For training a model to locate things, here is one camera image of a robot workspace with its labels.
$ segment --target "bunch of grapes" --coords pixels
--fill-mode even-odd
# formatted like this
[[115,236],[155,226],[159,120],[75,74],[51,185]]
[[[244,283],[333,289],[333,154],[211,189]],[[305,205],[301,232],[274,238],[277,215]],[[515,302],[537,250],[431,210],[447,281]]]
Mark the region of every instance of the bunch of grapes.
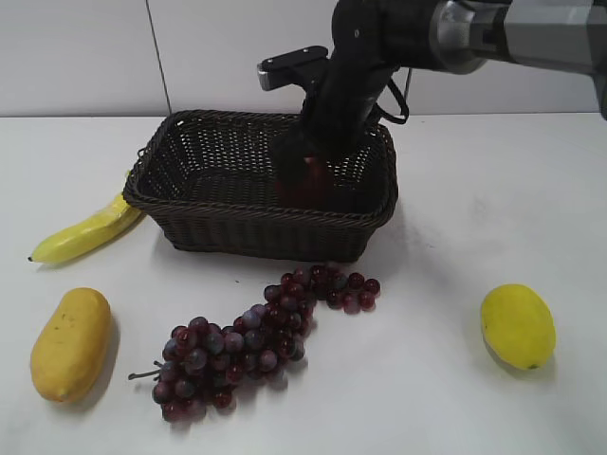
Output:
[[298,268],[264,290],[266,304],[253,305],[232,325],[221,329],[198,317],[175,327],[162,351],[164,363],[155,362],[159,369],[129,379],[156,376],[152,396],[166,421],[202,418],[208,404],[229,407],[232,392],[247,378],[276,379],[289,361],[304,358],[317,300],[354,313],[355,307],[373,308],[378,292],[376,280],[345,277],[331,264]]

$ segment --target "basket rim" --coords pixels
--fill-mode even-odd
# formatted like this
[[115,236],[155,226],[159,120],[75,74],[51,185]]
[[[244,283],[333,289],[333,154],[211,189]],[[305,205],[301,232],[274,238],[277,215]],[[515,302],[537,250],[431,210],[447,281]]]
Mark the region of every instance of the basket rim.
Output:
[[142,209],[154,216],[159,210],[166,213],[167,209],[172,209],[175,214],[183,213],[185,209],[188,214],[195,216],[197,214],[214,217],[233,217],[238,214],[243,219],[265,218],[278,221],[284,221],[288,217],[288,222],[301,221],[304,224],[321,224],[338,226],[351,226],[352,228],[370,228],[379,227],[385,224],[392,216],[395,209],[395,202],[398,197],[398,189],[395,176],[395,150],[390,132],[384,125],[377,125],[377,133],[385,146],[388,178],[386,179],[386,188],[384,197],[377,209],[367,213],[342,213],[334,211],[321,211],[314,209],[294,209],[283,207],[268,207],[256,205],[226,204],[221,202],[199,202],[182,201],[178,199],[160,199],[154,196],[143,194],[138,189],[139,178],[145,174],[147,167],[154,155],[154,151],[160,144],[166,133],[171,127],[181,120],[188,118],[225,118],[228,120],[255,120],[262,118],[266,121],[281,121],[286,118],[293,120],[297,118],[294,114],[268,114],[268,113],[249,113],[249,112],[230,112],[216,110],[185,110],[175,112],[165,118],[157,128],[153,137],[147,145],[138,151],[138,161],[127,177],[123,191],[126,202],[138,209]]

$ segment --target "tile grout line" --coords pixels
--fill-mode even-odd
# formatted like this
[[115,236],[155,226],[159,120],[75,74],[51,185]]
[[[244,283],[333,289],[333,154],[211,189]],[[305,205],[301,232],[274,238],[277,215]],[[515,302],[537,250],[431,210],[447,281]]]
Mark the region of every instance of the tile grout line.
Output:
[[160,70],[160,78],[162,79],[162,88],[164,89],[164,98],[167,101],[167,107],[169,108],[169,114],[172,114],[173,109],[171,108],[171,99],[169,98],[169,90],[167,88],[167,82],[164,79],[164,69],[162,68],[162,61],[160,60],[160,49],[158,49],[158,41],[156,39],[156,31],[154,29],[154,21],[152,20],[152,12],[150,11],[149,0],[145,0],[145,8],[148,11],[150,29],[152,30],[152,38],[154,40],[154,49],[156,50],[156,59],[158,60],[158,69]]

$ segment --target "grape stem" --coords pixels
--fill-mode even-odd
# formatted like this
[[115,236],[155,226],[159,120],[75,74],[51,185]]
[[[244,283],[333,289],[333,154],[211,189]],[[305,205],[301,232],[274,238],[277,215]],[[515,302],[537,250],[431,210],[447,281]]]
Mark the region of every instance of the grape stem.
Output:
[[139,379],[141,377],[147,377],[147,376],[153,376],[154,374],[159,374],[160,370],[155,370],[154,372],[149,372],[149,373],[131,373],[129,374],[129,381],[133,380],[133,379]]

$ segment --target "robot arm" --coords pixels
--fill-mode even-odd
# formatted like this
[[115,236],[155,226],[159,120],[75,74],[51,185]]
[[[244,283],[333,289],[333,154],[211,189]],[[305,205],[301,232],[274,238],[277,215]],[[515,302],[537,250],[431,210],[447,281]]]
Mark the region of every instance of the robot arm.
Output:
[[266,90],[306,91],[300,123],[273,147],[279,171],[348,156],[403,66],[468,74],[497,60],[586,74],[607,119],[607,0],[340,0],[332,33],[328,60],[310,47],[259,65]]

